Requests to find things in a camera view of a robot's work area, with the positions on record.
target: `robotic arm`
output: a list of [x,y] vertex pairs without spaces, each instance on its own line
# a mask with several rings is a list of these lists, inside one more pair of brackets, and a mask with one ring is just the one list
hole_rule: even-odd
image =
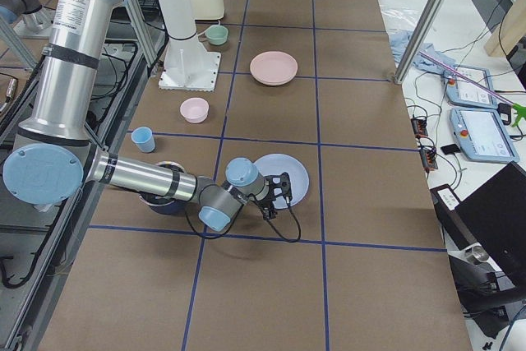
[[51,26],[51,20],[39,0],[0,0],[0,18],[12,24],[22,16],[25,26],[38,33]]
[[275,217],[275,189],[292,200],[286,173],[278,184],[248,159],[234,159],[220,187],[209,178],[119,158],[90,143],[85,116],[99,56],[114,7],[123,0],[58,0],[42,76],[31,116],[19,124],[3,180],[11,194],[31,204],[71,196],[96,181],[201,205],[200,219],[215,231],[253,200]]

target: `plastic cup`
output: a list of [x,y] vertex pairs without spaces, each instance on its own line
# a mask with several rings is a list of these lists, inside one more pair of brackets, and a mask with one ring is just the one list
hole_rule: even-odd
[[212,25],[205,30],[205,36],[210,44],[225,44],[228,38],[228,29],[222,25]]
[[142,152],[151,152],[155,150],[154,133],[148,127],[138,127],[131,133],[131,141]]
[[179,111],[189,123],[199,123],[208,117],[208,102],[202,98],[190,98],[182,102]]

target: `bowl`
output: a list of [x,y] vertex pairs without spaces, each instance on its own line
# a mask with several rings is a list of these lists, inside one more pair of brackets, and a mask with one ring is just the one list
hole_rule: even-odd
[[208,42],[213,45],[222,45],[227,42],[228,29],[222,25],[212,25],[205,30]]
[[199,123],[208,117],[208,102],[202,98],[190,98],[182,102],[179,111],[189,123]]

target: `cable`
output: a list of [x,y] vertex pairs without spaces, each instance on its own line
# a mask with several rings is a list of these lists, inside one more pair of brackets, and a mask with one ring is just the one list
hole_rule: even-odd
[[460,187],[460,183],[462,182],[462,174],[464,173],[464,171],[462,170],[462,166],[460,165],[460,161],[459,161],[459,158],[457,158],[457,155],[455,153],[453,153],[453,156],[454,156],[454,159],[457,162],[457,165],[459,166],[459,181],[458,181],[458,183],[457,183],[457,185],[455,187],[451,186],[451,189],[454,191],[455,189]]
[[510,335],[511,328],[513,328],[513,325],[519,318],[522,318],[521,316],[523,315],[524,312],[526,312],[526,306],[523,306],[523,308],[521,308],[519,312],[517,312],[517,314],[515,314],[515,316],[511,320],[510,325],[508,326],[508,329],[504,335],[504,339],[502,339],[502,343],[501,343],[501,346],[499,347],[499,351],[502,351],[504,349],[504,345],[506,344],[506,341],[508,340],[508,336]]
[[491,29],[493,29],[495,26],[497,26],[498,24],[495,24],[490,30],[487,30],[487,26],[490,24],[490,21],[491,19],[493,18],[493,15],[495,14],[495,11],[496,9],[500,6],[500,4],[502,3],[503,0],[499,0],[499,2],[496,4],[496,6],[493,8],[493,10],[491,11],[491,14],[490,16],[488,17],[487,21],[486,21],[486,27],[478,34],[477,38],[472,41],[471,43],[468,43],[466,45],[464,45],[463,47],[461,48],[451,48],[451,49],[447,49],[446,51],[442,51],[442,53],[446,53],[448,51],[453,51],[453,50],[456,50],[456,49],[464,49],[466,47],[468,47],[469,45],[472,44],[472,48],[464,55],[464,57],[462,58],[462,61],[459,62],[459,64],[461,65],[462,62],[466,59],[466,57],[471,53],[471,51],[473,50],[474,48],[474,45],[475,43],[477,43],[479,40],[482,39],[482,37],[484,37],[489,31],[491,31]]
[[36,252],[32,253],[33,261],[31,262],[30,269],[28,270],[27,274],[24,277],[20,277],[20,281],[18,283],[14,284],[11,282],[11,279],[13,278],[14,275],[10,275],[10,276],[7,275],[7,268],[4,264],[4,261],[10,261],[14,259],[15,257],[14,256],[0,256],[0,275],[2,276],[2,285],[4,287],[6,287],[7,289],[18,289],[21,286],[25,285],[31,279],[31,276],[35,272],[36,265],[40,258],[40,255],[42,254],[42,251],[45,249],[46,244],[48,243],[48,240],[51,237],[51,234],[53,233],[55,226],[57,225],[57,222],[61,217],[61,213],[65,206],[65,202],[66,201],[64,201],[60,205],[60,209],[58,210],[57,216],[55,217],[55,220],[53,221],[51,226],[49,226],[48,232],[46,233],[44,240],[41,242],[39,249]]
[[524,133],[519,125],[517,125],[516,128],[519,129],[520,135],[510,135],[510,139],[513,141],[521,141],[524,139]]
[[421,109],[426,114],[426,115],[418,115],[417,117],[415,117],[414,110],[413,110],[413,113],[411,114],[411,118],[424,118],[424,120],[426,121],[427,117],[429,117],[427,110],[418,104],[410,104],[409,106],[406,106],[406,107],[408,109]]
[[451,186],[455,185],[456,182],[457,182],[457,179],[459,177],[459,172],[457,171],[456,167],[444,156],[444,155],[441,155],[439,154],[438,152],[436,153],[436,156],[440,156],[445,162],[447,162],[451,168],[454,170],[454,180],[453,182],[450,184]]
[[232,229],[233,225],[236,223],[236,219],[238,219],[238,215],[239,215],[239,213],[241,213],[242,208],[243,208],[243,206],[239,207],[239,210],[236,212],[236,215],[232,218],[232,221],[230,221],[230,225],[226,228],[226,230],[224,232],[216,234],[214,236],[207,236],[206,234],[197,231],[197,229],[194,228],[194,225],[191,224],[190,217],[188,217],[188,212],[187,212],[186,208],[184,209],[184,215],[185,215],[185,217],[187,219],[188,225],[190,226],[192,232],[196,236],[199,236],[200,238],[204,238],[205,240],[215,240],[217,238],[222,238],[223,236],[228,234],[228,232],[230,232],[230,229]]
[[302,238],[302,226],[299,224],[298,218],[293,213],[293,209],[290,206],[290,201],[288,201],[288,198],[285,198],[285,202],[287,203],[288,212],[293,217],[294,222],[296,223],[296,227],[298,228],[298,236],[296,238],[286,238],[281,232],[272,224],[271,220],[266,221],[266,223],[274,230],[274,232],[285,242],[289,242],[291,244],[295,242],[299,242],[299,240]]
[[420,76],[418,76],[417,78],[415,78],[414,81],[413,81],[415,94],[416,94],[417,98],[419,98],[420,100],[423,100],[424,102],[428,102],[429,104],[433,104],[433,105],[435,105],[435,106],[439,109],[439,112],[441,113],[441,112],[442,112],[442,107],[441,107],[438,103],[435,103],[435,102],[433,102],[432,100],[426,99],[426,98],[422,97],[422,96],[418,93],[418,84],[417,84],[417,81],[418,81],[421,77],[425,76],[426,74],[435,74],[435,75],[439,76],[439,75],[436,74],[436,73],[424,72],[424,73],[422,73]]
[[288,199],[287,196],[284,196],[284,192],[282,192],[281,194],[279,195],[276,195],[275,197],[283,197],[285,199],[285,203],[287,204],[287,208],[288,208],[288,212],[290,213],[290,215],[293,217],[293,220],[294,220],[294,223],[296,224],[296,228],[298,229],[298,235],[296,238],[286,238],[276,227],[274,224],[272,224],[272,219],[266,219],[265,218],[265,211],[264,211],[264,208],[262,207],[260,201],[258,201],[256,199],[256,196],[251,193],[250,195],[248,195],[247,197],[251,198],[254,203],[256,204],[257,208],[259,209],[259,211],[261,212],[261,214],[263,215],[263,219],[265,220],[265,222],[272,228],[272,230],[274,230],[274,232],[285,242],[290,242],[290,243],[295,243],[295,242],[299,242],[299,240],[302,238],[302,226],[300,225],[299,221],[298,221],[298,217],[296,217],[296,215],[293,213],[293,209],[292,209],[292,206],[290,205],[290,200]]
[[19,80],[17,77],[13,76],[12,74],[2,73],[2,72],[0,72],[0,74],[1,74],[2,76],[8,76],[8,77],[14,78],[14,79],[17,80],[17,81]]

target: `table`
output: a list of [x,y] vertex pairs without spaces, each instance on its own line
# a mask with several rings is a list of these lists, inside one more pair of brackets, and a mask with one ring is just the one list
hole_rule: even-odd
[[[378,0],[384,11],[384,21],[388,31],[397,29],[412,29],[412,21],[416,21],[424,8],[427,0]],[[392,16],[406,16],[395,19]],[[476,39],[481,32],[487,32],[486,25],[471,0],[445,0],[437,18],[433,22],[432,28],[428,33],[426,43],[433,43],[435,48],[441,51],[449,48],[461,48],[465,44]],[[524,88],[519,82],[517,76],[511,71],[509,63],[504,58],[491,58],[484,51],[484,44],[489,39],[490,34],[486,34],[480,41],[474,44],[473,49],[467,47],[464,49],[450,51],[447,54],[455,58],[458,62],[462,61],[464,65],[474,67],[484,67],[490,70],[492,82],[496,90],[514,91]],[[426,102],[428,99],[432,102],[441,103],[443,96],[443,86],[440,78],[433,75],[421,76],[422,72],[412,67],[408,78],[404,81],[404,95],[408,98],[407,104],[413,104],[413,101],[426,108],[430,113],[435,114],[438,108]],[[415,81],[418,87],[418,93],[421,98],[417,97]],[[520,104],[526,103],[526,95],[507,95],[513,101]],[[431,138],[438,147],[454,143],[453,134],[449,123],[449,110],[451,106],[445,100],[442,103],[442,116],[440,121],[438,117],[429,118],[428,131]],[[517,134],[517,129],[508,128],[510,133]],[[526,158],[526,143],[524,141],[516,142],[515,148],[521,156],[519,165],[524,167],[524,158]],[[475,189],[485,183],[491,176],[503,168],[503,164],[476,163],[467,161],[463,155],[457,155],[460,167],[464,169],[462,182],[456,188],[457,195],[464,199],[469,196]],[[444,183],[452,183],[454,170],[441,158],[437,159],[439,169],[430,172],[427,183],[429,188],[439,186]],[[449,244],[451,250],[455,250],[453,243]],[[451,255],[459,256],[458,252],[451,251]],[[501,331],[497,340],[489,339],[483,335],[474,322],[468,320],[470,337],[473,349],[480,349],[487,341],[494,341],[493,347],[498,347],[505,330]],[[526,342],[526,323],[519,321],[515,324],[510,338],[507,340],[506,350],[521,350]]]
[[[470,349],[377,1],[225,7],[215,92],[152,79],[130,129],[149,125],[157,149],[127,136],[119,154],[218,182],[236,156],[291,155],[310,177],[294,206],[301,242],[280,241],[253,206],[203,241],[109,187],[40,349]],[[256,83],[248,66],[266,50],[293,55],[297,77]],[[178,106],[194,95],[210,115],[190,125]],[[275,225],[294,235],[284,213]]]

